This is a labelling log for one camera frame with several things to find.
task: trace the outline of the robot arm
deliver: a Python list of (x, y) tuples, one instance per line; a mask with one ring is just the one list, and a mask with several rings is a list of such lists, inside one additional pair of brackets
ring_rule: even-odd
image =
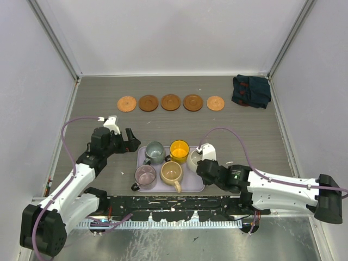
[(93, 212), (104, 212), (109, 205), (106, 191), (88, 188), (76, 200), (83, 189), (91, 183), (107, 165), (107, 159), (115, 153), (135, 152), (140, 141), (130, 128), (126, 129), (128, 141), (123, 140), (116, 116), (107, 119), (100, 117), (103, 127), (94, 129), (87, 150), (76, 162), (76, 174), (73, 171), (38, 206), (28, 205), (22, 214), (20, 245), (33, 249), (32, 232), (35, 221), (52, 198), (63, 188), (64, 191), (47, 208), (42, 216), (37, 233), (36, 244), (41, 253), (56, 256), (63, 248), (71, 230), (86, 216)]
[[(318, 179), (304, 179), (259, 172), (269, 180), (261, 178), (248, 166), (232, 165), (226, 168), (209, 157), (199, 161), (197, 167), (197, 174), (202, 177), (205, 185), (215, 184), (224, 191), (240, 193), (239, 205), (246, 213), (252, 214), (254, 210), (286, 209), (313, 213), (316, 219), (323, 222), (342, 223), (341, 192), (311, 188), (318, 185), (338, 188), (331, 176), (321, 174)], [(272, 179), (304, 184), (306, 187), (279, 184), (272, 182)]]

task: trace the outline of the navy towel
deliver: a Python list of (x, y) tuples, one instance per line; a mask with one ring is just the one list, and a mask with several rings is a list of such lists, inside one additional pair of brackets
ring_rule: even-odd
[(271, 101), (271, 87), (266, 78), (237, 75), (233, 87), (232, 102), (238, 105), (266, 109)]

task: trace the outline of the lavender tray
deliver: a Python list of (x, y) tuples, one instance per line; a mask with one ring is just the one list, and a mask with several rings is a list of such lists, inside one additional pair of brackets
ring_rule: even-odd
[[(193, 151), (197, 146), (190, 146), (190, 152)], [(142, 163), (145, 160), (145, 148), (146, 147), (141, 147), (138, 150), (138, 161), (136, 163), (136, 167), (140, 167), (142, 165)], [(169, 155), (169, 146), (164, 146), (166, 155)], [(156, 170), (156, 176), (157, 176), (157, 184), (156, 186), (154, 186), (154, 188), (149, 189), (149, 190), (142, 190), (139, 189), (140, 192), (170, 192), (170, 193), (177, 193), (175, 188), (173, 186), (169, 186), (167, 184), (165, 184), (160, 177), (160, 171), (161, 171), (161, 167), (163, 166), (165, 162), (163, 162), (162, 164), (159, 165), (151, 165), (153, 166), (153, 168)], [(181, 165), (181, 168), (183, 169), (183, 180), (180, 182), (181, 185), (181, 191), (182, 192), (200, 192), (204, 189), (204, 184), (203, 184), (203, 180), (200, 176), (198, 176), (196, 173), (194, 173), (193, 171), (191, 171), (187, 164), (184, 163)]]

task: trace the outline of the wooden table surface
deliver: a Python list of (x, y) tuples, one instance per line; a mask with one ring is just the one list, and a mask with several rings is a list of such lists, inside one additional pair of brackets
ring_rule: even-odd
[[(117, 115), (118, 126), (127, 140), (125, 128), (132, 128), (134, 135), (146, 146), (151, 141), (159, 141), (168, 146), (177, 139), (189, 145), (198, 145), (203, 135), (215, 127), (231, 127), (243, 138), (250, 158), (258, 169), (268, 173), (291, 176), (274, 105), (267, 109), (242, 107), (231, 101), (233, 77), (84, 77), (77, 91), (71, 118), (79, 116)], [(198, 94), (204, 100), (200, 111), (187, 111), (182, 105), (176, 111), (166, 111), (160, 105), (150, 113), (136, 107), (130, 113), (117, 109), (117, 101), (122, 96), (131, 95), (138, 101), (143, 95), (151, 94), (160, 99), (166, 94), (176, 94), (183, 101), (188, 94)], [(222, 111), (211, 111), (206, 106), (210, 96), (218, 95), (225, 100)], [(77, 158), (90, 142), (91, 134), (102, 124), (94, 120), (81, 120), (70, 124), (66, 132), (67, 144)], [(217, 130), (208, 139), (216, 148), (220, 165), (229, 161), (247, 165), (239, 141), (229, 132)], [(108, 165), (89, 185), (106, 190), (109, 195), (142, 194), (132, 192), (137, 153), (116, 154), (108, 159)], [(71, 163), (64, 149), (61, 150), (51, 191), (70, 173)], [(200, 195), (224, 195), (227, 192), (215, 185), (206, 187)]]

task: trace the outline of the white enclosure wall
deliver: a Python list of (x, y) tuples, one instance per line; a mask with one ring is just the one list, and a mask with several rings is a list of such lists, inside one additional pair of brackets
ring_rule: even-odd
[(24, 207), (42, 193), (74, 80), (27, 1), (0, 1), (1, 260), (16, 260)]
[[(317, 1), (273, 80), (302, 177), (331, 175), (348, 188), (348, 1)], [(336, 260), (347, 260), (343, 224), (325, 225)]]
[(84, 75), (234, 75), (270, 71), (305, 0), (38, 2)]

